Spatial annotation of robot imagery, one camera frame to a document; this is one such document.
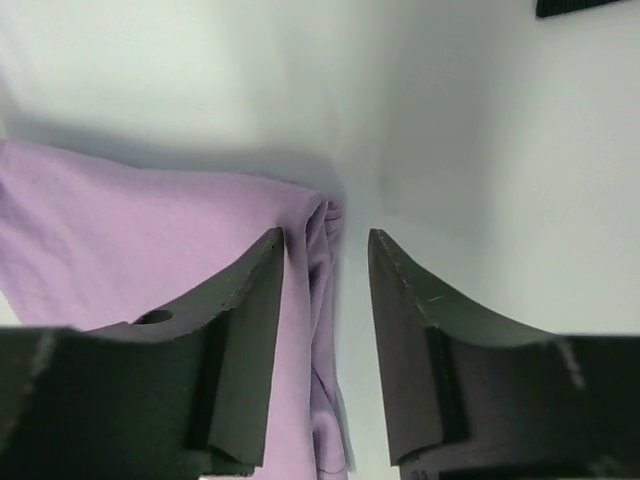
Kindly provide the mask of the lilac t-shirt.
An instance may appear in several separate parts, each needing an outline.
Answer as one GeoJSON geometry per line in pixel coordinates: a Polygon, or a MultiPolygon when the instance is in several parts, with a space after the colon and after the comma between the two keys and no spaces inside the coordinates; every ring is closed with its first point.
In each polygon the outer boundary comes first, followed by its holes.
{"type": "Polygon", "coordinates": [[[27,325],[131,321],[237,260],[266,230],[286,260],[260,479],[344,479],[327,195],[231,173],[138,169],[1,144],[1,290],[27,325]]]}

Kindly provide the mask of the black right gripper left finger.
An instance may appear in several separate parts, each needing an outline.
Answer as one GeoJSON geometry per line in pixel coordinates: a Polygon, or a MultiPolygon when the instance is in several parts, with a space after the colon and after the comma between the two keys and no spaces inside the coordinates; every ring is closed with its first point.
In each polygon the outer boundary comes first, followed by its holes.
{"type": "Polygon", "coordinates": [[[132,323],[1,331],[5,479],[249,476],[264,461],[284,234],[132,323]]]}

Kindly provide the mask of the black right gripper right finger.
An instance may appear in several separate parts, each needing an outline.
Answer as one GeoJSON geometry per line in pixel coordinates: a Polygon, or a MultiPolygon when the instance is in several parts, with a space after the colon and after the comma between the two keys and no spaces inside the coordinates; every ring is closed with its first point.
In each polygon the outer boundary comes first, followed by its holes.
{"type": "Polygon", "coordinates": [[[639,340],[559,335],[470,299],[385,231],[368,266],[390,462],[404,479],[635,479],[639,340]]]}

